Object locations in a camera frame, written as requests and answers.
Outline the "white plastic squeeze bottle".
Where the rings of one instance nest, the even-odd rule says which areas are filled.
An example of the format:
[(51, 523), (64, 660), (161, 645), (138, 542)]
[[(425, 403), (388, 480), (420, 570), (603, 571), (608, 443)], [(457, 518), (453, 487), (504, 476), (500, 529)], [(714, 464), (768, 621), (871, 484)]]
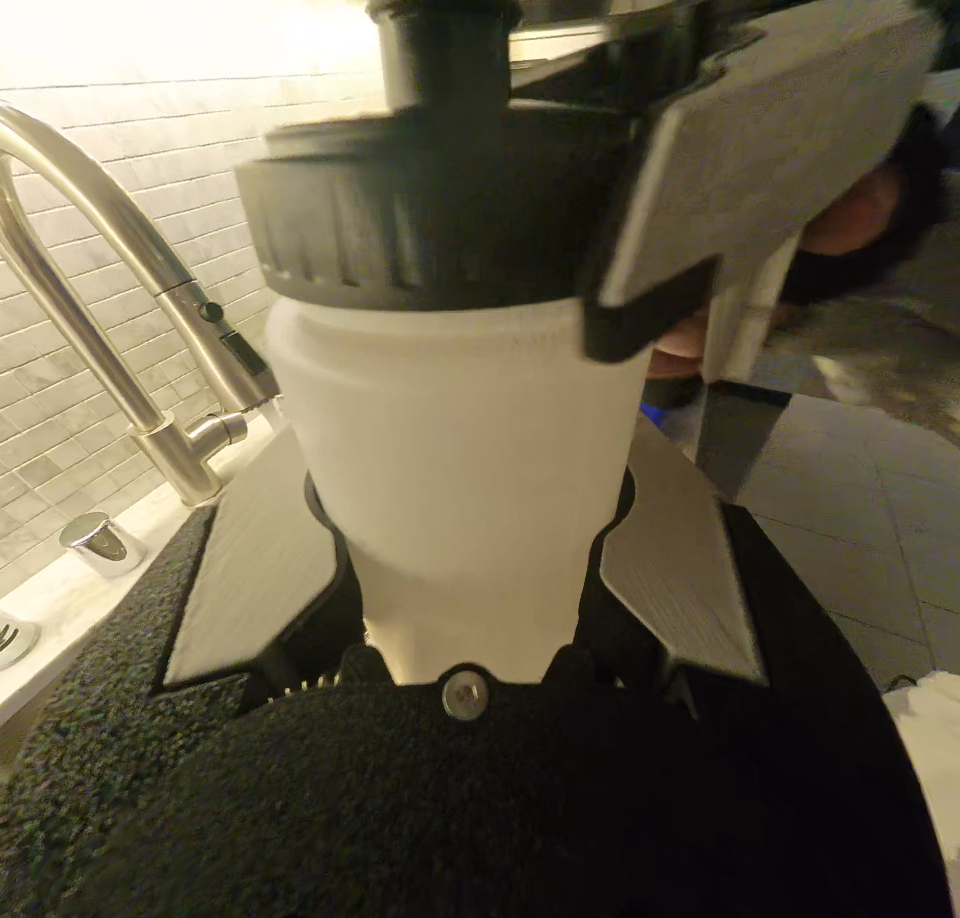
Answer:
[(540, 682), (572, 642), (649, 363), (588, 359), (579, 300), (449, 312), (279, 297), (268, 360), (399, 684)]

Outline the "black bottle cap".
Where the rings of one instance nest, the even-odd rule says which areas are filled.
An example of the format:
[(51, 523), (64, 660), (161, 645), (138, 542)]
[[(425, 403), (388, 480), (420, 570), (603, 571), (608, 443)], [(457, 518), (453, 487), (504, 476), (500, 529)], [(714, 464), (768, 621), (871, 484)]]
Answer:
[(515, 99), (519, 0), (369, 0), (389, 112), (274, 130), (235, 172), (261, 273), (326, 308), (577, 295), (636, 121)]

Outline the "chrome countertop button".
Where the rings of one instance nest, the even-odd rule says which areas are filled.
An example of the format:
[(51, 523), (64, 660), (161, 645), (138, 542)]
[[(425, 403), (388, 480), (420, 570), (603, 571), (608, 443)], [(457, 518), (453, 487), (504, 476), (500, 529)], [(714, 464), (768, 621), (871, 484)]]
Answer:
[(105, 512), (86, 512), (71, 519), (58, 535), (72, 552), (103, 578), (126, 576), (147, 556), (147, 547)]

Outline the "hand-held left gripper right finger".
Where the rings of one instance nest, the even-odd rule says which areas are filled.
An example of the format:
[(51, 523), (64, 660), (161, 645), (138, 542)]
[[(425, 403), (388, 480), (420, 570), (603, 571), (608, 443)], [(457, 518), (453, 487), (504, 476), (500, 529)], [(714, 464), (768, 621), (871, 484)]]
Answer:
[(714, 483), (654, 423), (638, 417), (626, 477), (632, 499), (606, 533), (599, 576), (658, 640), (671, 667), (767, 688)]

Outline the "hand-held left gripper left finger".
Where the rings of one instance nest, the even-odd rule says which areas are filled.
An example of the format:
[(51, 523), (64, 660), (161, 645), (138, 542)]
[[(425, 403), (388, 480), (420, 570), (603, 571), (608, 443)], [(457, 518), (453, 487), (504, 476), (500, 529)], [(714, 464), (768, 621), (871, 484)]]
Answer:
[(308, 504), (312, 488), (290, 424), (226, 487), (164, 652), (162, 690), (243, 674), (269, 690), (304, 683), (284, 638), (346, 563), (342, 536)]

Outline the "person's right hand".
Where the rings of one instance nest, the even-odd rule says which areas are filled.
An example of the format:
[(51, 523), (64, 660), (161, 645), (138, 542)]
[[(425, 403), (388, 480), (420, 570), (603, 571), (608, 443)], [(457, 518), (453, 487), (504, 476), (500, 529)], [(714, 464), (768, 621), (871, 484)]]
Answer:
[[(840, 257), (877, 241), (894, 216), (903, 177), (886, 161), (858, 180), (803, 230), (798, 250), (819, 257)], [(701, 372), (709, 309), (699, 308), (670, 329), (654, 346), (647, 382), (692, 378)]]

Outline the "stainless pull-down faucet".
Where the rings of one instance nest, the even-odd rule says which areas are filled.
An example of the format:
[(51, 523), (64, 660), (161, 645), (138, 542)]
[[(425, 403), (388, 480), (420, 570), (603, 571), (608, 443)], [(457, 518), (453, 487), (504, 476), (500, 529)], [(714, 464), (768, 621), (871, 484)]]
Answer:
[[(271, 108), (228, 81), (56, 86), (2, 92), (100, 162), (174, 248), (227, 320), (263, 352), (270, 301), (234, 168), (253, 156)], [(41, 241), (130, 369), (188, 425), (217, 405), (171, 321), (65, 196), (18, 161), (17, 192)], [(143, 495), (161, 479), (115, 401), (2, 263), (2, 506), (16, 525), (71, 518)]]

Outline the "chrome sink air gap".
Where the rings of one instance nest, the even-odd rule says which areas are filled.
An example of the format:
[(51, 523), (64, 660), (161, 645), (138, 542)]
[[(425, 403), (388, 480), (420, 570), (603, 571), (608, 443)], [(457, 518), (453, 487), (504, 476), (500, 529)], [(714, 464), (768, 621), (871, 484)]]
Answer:
[(35, 648), (41, 635), (39, 624), (2, 611), (0, 670), (4, 672), (26, 657)]

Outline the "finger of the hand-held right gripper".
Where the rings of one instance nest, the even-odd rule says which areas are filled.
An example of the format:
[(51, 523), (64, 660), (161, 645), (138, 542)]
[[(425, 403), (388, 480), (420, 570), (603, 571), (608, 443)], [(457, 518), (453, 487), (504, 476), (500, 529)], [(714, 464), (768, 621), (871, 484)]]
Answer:
[(942, 41), (908, 4), (762, 18), (660, 111), (606, 220), (583, 353), (619, 364), (707, 305), (702, 375), (744, 381), (801, 232), (892, 149)]

